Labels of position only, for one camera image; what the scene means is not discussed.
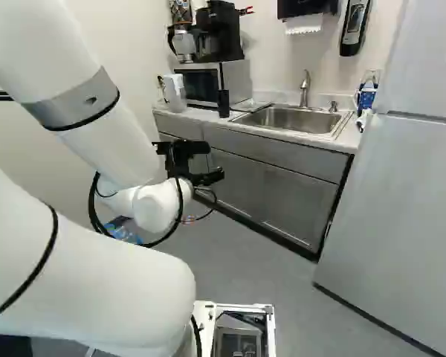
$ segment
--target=sink faucet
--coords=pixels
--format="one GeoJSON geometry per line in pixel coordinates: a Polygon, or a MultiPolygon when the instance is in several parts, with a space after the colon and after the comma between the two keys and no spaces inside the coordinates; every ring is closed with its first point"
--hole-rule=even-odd
{"type": "Polygon", "coordinates": [[[304,70],[304,80],[303,83],[300,85],[301,94],[300,94],[300,106],[301,108],[308,108],[308,94],[309,89],[311,88],[311,75],[309,74],[309,71],[307,69],[304,70]]]}
{"type": "Polygon", "coordinates": [[[329,102],[329,104],[330,104],[329,113],[334,114],[339,111],[339,108],[338,108],[339,104],[335,100],[331,100],[329,102]]]}

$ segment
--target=white wall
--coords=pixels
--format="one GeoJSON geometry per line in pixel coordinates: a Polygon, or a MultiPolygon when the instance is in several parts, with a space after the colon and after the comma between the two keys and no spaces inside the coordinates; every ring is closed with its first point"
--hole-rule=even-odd
{"type": "Polygon", "coordinates": [[[366,43],[357,56],[345,58],[339,56],[339,41],[346,1],[340,1],[339,16],[324,16],[322,32],[286,36],[277,19],[277,0],[234,0],[237,8],[254,6],[255,14],[241,18],[241,29],[250,38],[246,54],[254,87],[299,90],[307,68],[312,91],[353,93],[366,69],[384,67],[403,1],[374,0],[366,43]]]}
{"type": "MultiPolygon", "coordinates": [[[[167,1],[68,0],[68,4],[123,98],[156,139],[151,105],[158,94],[157,74],[169,70],[167,1]]],[[[15,103],[0,103],[0,166],[28,192],[88,225],[86,201],[93,170],[15,103]]],[[[111,216],[103,213],[104,219],[111,216]]]]}

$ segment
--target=gray cabinet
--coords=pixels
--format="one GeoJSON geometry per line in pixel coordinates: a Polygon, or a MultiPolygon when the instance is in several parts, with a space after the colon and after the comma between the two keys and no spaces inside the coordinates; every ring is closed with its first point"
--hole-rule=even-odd
{"type": "Polygon", "coordinates": [[[270,165],[263,181],[262,224],[317,252],[338,186],[270,165]]]}
{"type": "MultiPolygon", "coordinates": [[[[179,138],[159,132],[162,141],[175,141],[179,138]]],[[[191,173],[208,173],[208,163],[206,155],[195,155],[193,159],[189,161],[189,168],[191,173]]]]}
{"type": "MultiPolygon", "coordinates": [[[[155,115],[161,140],[206,140],[209,155],[190,162],[192,173],[223,167],[213,185],[219,205],[317,253],[349,156],[316,147],[155,115]]],[[[199,191],[207,200],[211,195],[199,191]]]]}
{"type": "Polygon", "coordinates": [[[217,149],[211,150],[210,167],[223,167],[224,180],[213,185],[219,203],[230,210],[258,219],[265,165],[217,149]]]}

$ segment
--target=white refrigerator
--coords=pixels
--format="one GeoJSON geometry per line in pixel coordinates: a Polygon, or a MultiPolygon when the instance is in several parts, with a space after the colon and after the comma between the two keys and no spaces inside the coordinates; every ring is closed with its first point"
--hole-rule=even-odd
{"type": "Polygon", "coordinates": [[[446,0],[406,0],[314,282],[446,356],[446,0]]]}

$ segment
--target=microwave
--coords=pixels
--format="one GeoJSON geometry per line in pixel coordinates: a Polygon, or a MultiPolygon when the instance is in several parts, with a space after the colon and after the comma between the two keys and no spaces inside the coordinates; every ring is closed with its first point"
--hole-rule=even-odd
{"type": "Polygon", "coordinates": [[[250,62],[182,63],[174,67],[184,77],[187,102],[196,106],[218,107],[219,91],[228,90],[230,106],[253,97],[250,62]]]}

